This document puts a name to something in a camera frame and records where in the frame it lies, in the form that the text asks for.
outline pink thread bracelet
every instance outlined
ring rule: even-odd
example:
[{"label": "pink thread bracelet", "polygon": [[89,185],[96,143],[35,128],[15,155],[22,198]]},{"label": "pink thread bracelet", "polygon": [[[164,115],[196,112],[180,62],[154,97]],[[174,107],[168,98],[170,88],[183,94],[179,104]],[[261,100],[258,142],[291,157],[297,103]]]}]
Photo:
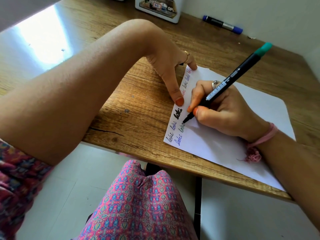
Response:
[{"label": "pink thread bracelet", "polygon": [[247,157],[245,158],[246,162],[257,163],[262,159],[262,156],[260,155],[259,150],[256,148],[256,145],[270,140],[278,132],[278,128],[274,125],[274,123],[269,122],[269,125],[269,130],[264,136],[254,143],[247,144]]}]

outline white floor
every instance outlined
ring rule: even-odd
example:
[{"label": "white floor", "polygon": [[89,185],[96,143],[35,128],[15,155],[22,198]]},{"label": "white floor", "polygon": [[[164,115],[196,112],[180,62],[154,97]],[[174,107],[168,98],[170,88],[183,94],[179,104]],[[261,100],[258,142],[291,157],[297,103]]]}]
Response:
[{"label": "white floor", "polygon": [[[78,236],[127,160],[101,147],[78,145],[46,180],[17,240]],[[167,172],[193,218],[195,177],[172,169]],[[202,183],[201,212],[202,240],[320,239],[297,205],[214,181]]]},{"label": "white floor", "polygon": [[[17,240],[77,237],[117,177],[127,157],[81,143],[50,174],[17,233]],[[195,210],[195,177],[167,170],[189,215]]]}]

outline person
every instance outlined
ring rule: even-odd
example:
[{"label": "person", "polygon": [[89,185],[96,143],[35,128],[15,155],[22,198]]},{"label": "person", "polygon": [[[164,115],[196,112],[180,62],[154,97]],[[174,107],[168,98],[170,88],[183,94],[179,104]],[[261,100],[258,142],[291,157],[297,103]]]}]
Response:
[{"label": "person", "polygon": [[[91,121],[126,72],[147,57],[172,100],[182,106],[175,66],[197,69],[192,55],[146,20],[127,21],[81,53],[0,98],[0,239],[14,239],[42,182],[79,144]],[[230,136],[254,142],[269,129],[231,86],[212,104],[198,81],[189,112]],[[257,145],[276,177],[320,230],[320,160],[278,131]],[[146,175],[128,161],[75,239],[196,239],[179,191],[163,170]]]}]

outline wood grain surface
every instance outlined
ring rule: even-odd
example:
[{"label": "wood grain surface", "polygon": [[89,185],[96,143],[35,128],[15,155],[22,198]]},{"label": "wood grain surface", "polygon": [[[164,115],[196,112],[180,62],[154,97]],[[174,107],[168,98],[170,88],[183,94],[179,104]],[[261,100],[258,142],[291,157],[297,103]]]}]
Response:
[{"label": "wood grain surface", "polygon": [[[223,76],[262,45],[186,14],[178,24],[166,22],[137,11],[134,0],[62,0],[0,34],[0,94],[135,18],[154,22],[181,49],[192,53],[199,66]],[[184,69],[177,68],[179,83]],[[284,100],[298,143],[320,155],[320,84],[301,56],[273,47],[239,82]],[[101,108],[83,141],[246,190],[291,199],[281,190],[164,143],[173,104],[163,81],[142,58]]]}]

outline marker pen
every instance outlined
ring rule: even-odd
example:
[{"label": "marker pen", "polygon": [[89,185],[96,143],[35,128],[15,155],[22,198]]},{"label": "marker pen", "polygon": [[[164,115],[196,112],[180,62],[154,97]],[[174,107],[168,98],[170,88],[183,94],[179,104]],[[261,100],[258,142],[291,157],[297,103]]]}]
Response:
[{"label": "marker pen", "polygon": [[218,20],[218,19],[215,19],[215,18],[213,18],[213,17],[206,16],[206,15],[203,16],[202,20],[205,21],[205,22],[207,22],[207,23],[209,23],[209,24],[218,26],[218,27],[220,27],[220,28],[225,28],[225,29],[227,29],[227,30],[230,30],[231,32],[234,32],[234,33],[236,33],[236,34],[238,34],[238,35],[241,34],[242,31],[243,31],[243,29],[241,29],[241,28],[238,28],[238,27],[233,26],[233,25],[231,25],[231,24],[224,23],[224,22],[222,22],[222,21],[220,21],[220,20]]},{"label": "marker pen", "polygon": [[[223,82],[216,87],[212,92],[208,94],[207,97],[203,98],[199,106],[210,107],[212,102],[220,96],[228,87],[230,87],[239,77],[245,74],[251,67],[256,64],[265,53],[272,47],[271,43],[265,43],[262,47],[258,48],[254,53],[252,53],[244,62],[242,62]],[[187,117],[183,120],[185,124],[187,121],[194,117],[193,112],[189,113]]]}]

